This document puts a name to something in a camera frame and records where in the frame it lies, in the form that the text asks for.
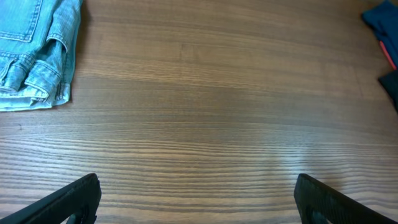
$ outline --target wooden table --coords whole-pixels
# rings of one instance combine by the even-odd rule
[[[300,223],[304,172],[398,220],[372,6],[85,1],[72,101],[0,113],[0,217],[96,172],[97,223]]]

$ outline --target dark blue garment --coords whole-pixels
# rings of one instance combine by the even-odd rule
[[[384,1],[364,12],[362,19],[373,29],[376,38],[384,43],[392,61],[398,65],[398,7]]]

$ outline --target black fabric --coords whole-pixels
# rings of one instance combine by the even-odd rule
[[[398,112],[398,70],[379,78],[379,82],[390,95]]]

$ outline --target folded denim shirt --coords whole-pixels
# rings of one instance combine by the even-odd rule
[[[0,111],[66,103],[83,0],[0,0]]]

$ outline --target wood grain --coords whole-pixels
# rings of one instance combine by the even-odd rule
[[[72,102],[0,114],[0,217],[96,172],[97,223],[300,223],[304,172],[398,220],[373,5],[85,1]]]

